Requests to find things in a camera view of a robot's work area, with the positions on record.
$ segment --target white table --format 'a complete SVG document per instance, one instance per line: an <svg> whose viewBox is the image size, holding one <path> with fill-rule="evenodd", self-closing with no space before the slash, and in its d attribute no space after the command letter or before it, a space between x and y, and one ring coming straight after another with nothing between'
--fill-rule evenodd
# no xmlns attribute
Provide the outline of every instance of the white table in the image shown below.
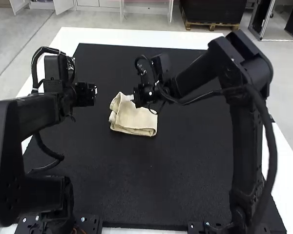
<svg viewBox="0 0 293 234"><path fill-rule="evenodd" d="M61 28L50 47L60 49L69 56L73 56L79 43L142 46L157 48L197 49L205 50L208 43L223 36L220 33L194 33L194 32L165 32L165 31L140 31L116 29L91 29L91 28ZM38 79L44 78L43 59L38 63ZM30 76L18 93L18 97L28 95L32 89ZM278 172L274 188L273 199L282 217L288 234L293 234L293 151L284 138L278 125L273 123L274 134L278 147ZM263 137L263 164L262 171L266 177L268 171L269 153L265 136ZM22 143L25 151L30 138ZM13 234L17 225L0 229L0 234ZM181 234L185 232L162 230L139 230L103 228L103 234Z"/></svg>

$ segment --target white cabinet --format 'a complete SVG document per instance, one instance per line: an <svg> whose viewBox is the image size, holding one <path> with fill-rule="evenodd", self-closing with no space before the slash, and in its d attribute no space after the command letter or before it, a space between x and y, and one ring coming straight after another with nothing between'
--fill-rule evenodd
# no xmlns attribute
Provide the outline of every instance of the white cabinet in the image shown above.
<svg viewBox="0 0 293 234"><path fill-rule="evenodd" d="M119 0L99 0L100 7L119 8Z"/></svg>
<svg viewBox="0 0 293 234"><path fill-rule="evenodd" d="M79 6L99 6L99 0L77 0Z"/></svg>
<svg viewBox="0 0 293 234"><path fill-rule="evenodd" d="M10 0L14 15L29 4L30 0Z"/></svg>
<svg viewBox="0 0 293 234"><path fill-rule="evenodd" d="M30 9L53 9L56 14L67 10L120 12L165 15L171 22L174 0L10 0L14 14L29 5Z"/></svg>
<svg viewBox="0 0 293 234"><path fill-rule="evenodd" d="M53 0L50 2L35 2L30 0L10 0L14 14L30 5L30 8L55 9L56 14L61 14L74 7L74 0Z"/></svg>

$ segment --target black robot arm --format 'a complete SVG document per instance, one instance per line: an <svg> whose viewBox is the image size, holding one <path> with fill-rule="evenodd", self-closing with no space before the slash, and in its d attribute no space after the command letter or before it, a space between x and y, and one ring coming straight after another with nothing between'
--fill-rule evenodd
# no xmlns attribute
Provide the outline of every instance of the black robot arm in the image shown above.
<svg viewBox="0 0 293 234"><path fill-rule="evenodd" d="M36 65L45 52L57 56L45 56L45 79L38 82ZM0 227L13 224L22 214L40 213L40 220L49 222L53 234L70 233L74 199L69 178L36 174L54 167L64 156L48 149L39 131L72 117L75 107L93 106L97 90L94 84L77 82L73 59L56 49L40 48L34 55L32 72L32 94L0 101ZM44 93L38 93L42 83ZM56 161L27 173L21 142L31 135Z"/></svg>
<svg viewBox="0 0 293 234"><path fill-rule="evenodd" d="M154 82L140 60L152 69ZM273 76L270 61L242 31L232 32L209 43L205 54L177 76L167 77L166 55L151 59L141 56L136 68L141 84L134 88L136 107L159 100L188 105L223 95L230 105L233 137L233 177L230 191L232 223L223 228L206 225L211 233L254 233L265 211L277 169L277 150L265 100ZM195 98L187 95L212 79L218 78L221 90ZM270 152L267 181L262 178L263 124Z"/></svg>

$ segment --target black mat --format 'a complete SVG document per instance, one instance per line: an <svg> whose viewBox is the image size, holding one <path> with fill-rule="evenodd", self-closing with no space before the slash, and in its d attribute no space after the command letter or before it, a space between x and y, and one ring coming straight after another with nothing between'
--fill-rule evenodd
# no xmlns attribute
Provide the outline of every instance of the black mat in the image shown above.
<svg viewBox="0 0 293 234"><path fill-rule="evenodd" d="M166 106L156 137L110 130L109 104L119 91L132 93L139 81L134 60L166 52L177 73L204 51L80 44L76 67L80 81L95 82L95 107L75 109L76 123L42 131L51 149L66 158L50 174L70 176L75 211L94 213L105 226L185 230L188 221L228 223L232 176L229 107L216 97L187 107ZM200 92L218 89L218 81ZM30 142L27 170L51 160ZM271 200L264 222L284 231Z"/></svg>

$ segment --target towel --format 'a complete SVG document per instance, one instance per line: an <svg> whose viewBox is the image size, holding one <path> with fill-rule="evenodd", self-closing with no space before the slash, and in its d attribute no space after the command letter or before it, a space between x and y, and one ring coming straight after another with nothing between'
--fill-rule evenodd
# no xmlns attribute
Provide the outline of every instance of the towel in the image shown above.
<svg viewBox="0 0 293 234"><path fill-rule="evenodd" d="M112 111L109 116L112 130L139 136L156 135L157 115L144 107L137 109L129 97L122 92L112 100L109 108Z"/></svg>

